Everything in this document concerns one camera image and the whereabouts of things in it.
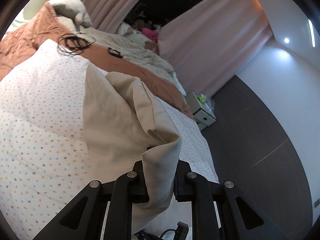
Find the pink plush toy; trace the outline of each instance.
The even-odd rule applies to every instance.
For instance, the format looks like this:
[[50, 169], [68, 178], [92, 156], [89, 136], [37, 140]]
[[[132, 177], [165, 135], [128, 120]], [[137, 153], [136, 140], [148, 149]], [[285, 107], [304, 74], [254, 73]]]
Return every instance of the pink plush toy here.
[[152, 31], [147, 28], [142, 28], [142, 33], [146, 35], [149, 39], [151, 39], [154, 43], [158, 42], [159, 33], [157, 31]]

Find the nightstand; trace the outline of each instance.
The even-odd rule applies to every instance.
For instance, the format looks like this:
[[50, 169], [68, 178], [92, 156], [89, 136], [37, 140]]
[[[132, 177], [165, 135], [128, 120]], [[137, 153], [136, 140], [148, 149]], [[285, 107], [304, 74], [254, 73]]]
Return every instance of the nightstand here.
[[205, 111], [203, 104], [198, 100], [195, 93], [192, 92], [187, 95], [186, 102], [190, 106], [191, 113], [193, 114], [200, 130], [216, 121], [215, 115], [213, 114], [213, 116], [211, 116]]

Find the dark floor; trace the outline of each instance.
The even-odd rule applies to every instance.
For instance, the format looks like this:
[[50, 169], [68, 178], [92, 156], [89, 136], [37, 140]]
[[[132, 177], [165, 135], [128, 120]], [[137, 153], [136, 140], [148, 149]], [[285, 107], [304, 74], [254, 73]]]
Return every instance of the dark floor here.
[[292, 240], [312, 226], [300, 159], [263, 102], [237, 76], [214, 96], [217, 121], [202, 131], [220, 182], [233, 181]]

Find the brown blanket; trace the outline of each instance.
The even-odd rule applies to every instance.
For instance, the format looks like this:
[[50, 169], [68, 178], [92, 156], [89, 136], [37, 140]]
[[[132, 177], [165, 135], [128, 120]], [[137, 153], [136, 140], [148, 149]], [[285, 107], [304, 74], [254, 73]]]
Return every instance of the brown blanket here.
[[[9, 33], [0, 42], [0, 81], [15, 66], [30, 58], [45, 40], [51, 39], [57, 42], [67, 33], [70, 33], [70, 30], [57, 20], [57, 15], [50, 3], [45, 3], [29, 23]], [[81, 56], [108, 72], [121, 72], [140, 78], [155, 96], [193, 119], [189, 106], [184, 102], [177, 88], [148, 69], [111, 56], [107, 48], [98, 44], [92, 44]]]

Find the white drawer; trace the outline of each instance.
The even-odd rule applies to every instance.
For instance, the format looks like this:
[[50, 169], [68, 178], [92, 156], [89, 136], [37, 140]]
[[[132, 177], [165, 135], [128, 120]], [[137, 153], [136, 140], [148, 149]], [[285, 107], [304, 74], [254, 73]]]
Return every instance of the white drawer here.
[[208, 115], [205, 111], [199, 110], [196, 114], [193, 115], [195, 119], [204, 123], [206, 126], [213, 124], [216, 120]]
[[196, 120], [196, 123], [197, 123], [200, 131], [207, 127], [204, 123], [200, 122], [199, 120], [197, 120], [197, 119], [195, 119], [195, 120]]

